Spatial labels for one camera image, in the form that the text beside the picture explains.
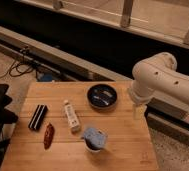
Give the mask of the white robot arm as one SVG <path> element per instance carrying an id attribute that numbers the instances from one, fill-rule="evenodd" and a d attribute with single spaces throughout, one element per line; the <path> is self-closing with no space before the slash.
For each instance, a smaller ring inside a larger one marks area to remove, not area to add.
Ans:
<path id="1" fill-rule="evenodd" d="M 136 105 L 148 104 L 155 92 L 161 92 L 189 107 L 189 76 L 176 71 L 177 60 L 168 52 L 161 52 L 137 62 L 129 87 L 129 95 Z"/>

